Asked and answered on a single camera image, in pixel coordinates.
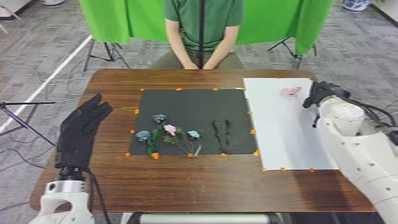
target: wall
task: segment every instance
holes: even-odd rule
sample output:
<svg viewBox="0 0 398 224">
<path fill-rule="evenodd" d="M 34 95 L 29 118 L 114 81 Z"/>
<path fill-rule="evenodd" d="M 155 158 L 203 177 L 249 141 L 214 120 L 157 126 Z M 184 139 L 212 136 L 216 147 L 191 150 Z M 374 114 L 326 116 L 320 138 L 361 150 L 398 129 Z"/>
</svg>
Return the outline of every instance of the wall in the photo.
<svg viewBox="0 0 398 224">
<path fill-rule="evenodd" d="M 398 22 L 398 1 L 386 0 L 386 2 L 376 2 L 374 4 Z"/>
<path fill-rule="evenodd" d="M 11 11 L 18 11 L 20 8 L 27 5 L 33 0 L 0 0 L 0 4 L 4 4 Z M 0 17 L 10 17 L 8 11 L 0 8 Z"/>
</svg>

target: green shirt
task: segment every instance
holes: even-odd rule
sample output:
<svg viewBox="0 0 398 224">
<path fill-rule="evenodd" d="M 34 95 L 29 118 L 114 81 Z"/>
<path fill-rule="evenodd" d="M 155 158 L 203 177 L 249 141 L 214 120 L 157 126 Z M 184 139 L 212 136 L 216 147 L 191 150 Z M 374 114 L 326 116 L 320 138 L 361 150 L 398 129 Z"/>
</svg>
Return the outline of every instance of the green shirt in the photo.
<svg viewBox="0 0 398 224">
<path fill-rule="evenodd" d="M 205 0 L 205 51 L 216 51 L 225 39 L 228 26 L 244 23 L 244 0 Z M 180 21 L 184 43 L 191 50 L 200 50 L 200 0 L 166 0 L 166 18 Z"/>
</svg>

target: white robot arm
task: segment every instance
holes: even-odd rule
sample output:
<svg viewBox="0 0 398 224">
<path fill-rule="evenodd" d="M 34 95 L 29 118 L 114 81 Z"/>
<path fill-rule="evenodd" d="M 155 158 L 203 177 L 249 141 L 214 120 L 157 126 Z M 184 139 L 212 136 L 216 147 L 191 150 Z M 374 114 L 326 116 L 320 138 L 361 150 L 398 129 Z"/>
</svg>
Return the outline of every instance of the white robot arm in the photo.
<svg viewBox="0 0 398 224">
<path fill-rule="evenodd" d="M 398 224 L 398 150 L 367 110 L 336 95 L 319 103 L 317 129 L 342 173 L 386 224 Z"/>
<path fill-rule="evenodd" d="M 72 211 L 56 212 L 59 206 L 70 202 Z M 41 212 L 31 224 L 95 224 L 89 212 L 89 194 L 86 182 L 75 180 L 56 181 L 47 184 L 47 193 L 41 197 Z"/>
</svg>

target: wooden table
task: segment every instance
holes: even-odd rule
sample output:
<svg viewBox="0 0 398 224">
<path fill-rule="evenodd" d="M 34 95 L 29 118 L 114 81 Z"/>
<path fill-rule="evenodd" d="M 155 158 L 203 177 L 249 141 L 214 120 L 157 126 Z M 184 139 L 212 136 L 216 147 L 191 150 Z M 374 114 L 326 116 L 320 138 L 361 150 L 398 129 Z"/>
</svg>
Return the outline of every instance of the wooden table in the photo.
<svg viewBox="0 0 398 224">
<path fill-rule="evenodd" d="M 260 157 L 233 155 L 125 156 L 136 127 L 141 89 L 242 88 L 244 78 L 312 78 L 304 71 L 100 70 L 82 102 L 97 93 L 114 106 L 97 137 L 91 168 L 111 212 L 374 212 L 372 204 L 336 171 L 262 171 Z M 31 197 L 40 210 L 54 160 Z"/>
</svg>

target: person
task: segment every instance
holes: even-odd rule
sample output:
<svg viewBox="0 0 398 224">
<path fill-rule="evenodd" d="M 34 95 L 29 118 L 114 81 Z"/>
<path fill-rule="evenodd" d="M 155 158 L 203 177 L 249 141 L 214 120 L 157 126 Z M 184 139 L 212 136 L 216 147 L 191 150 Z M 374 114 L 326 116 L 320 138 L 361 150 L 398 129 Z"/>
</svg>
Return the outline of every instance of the person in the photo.
<svg viewBox="0 0 398 224">
<path fill-rule="evenodd" d="M 205 1 L 205 67 L 240 69 L 244 64 L 233 53 L 244 23 L 244 0 Z M 200 69 L 200 0 L 164 0 L 166 27 L 171 52 L 152 69 Z"/>
</svg>

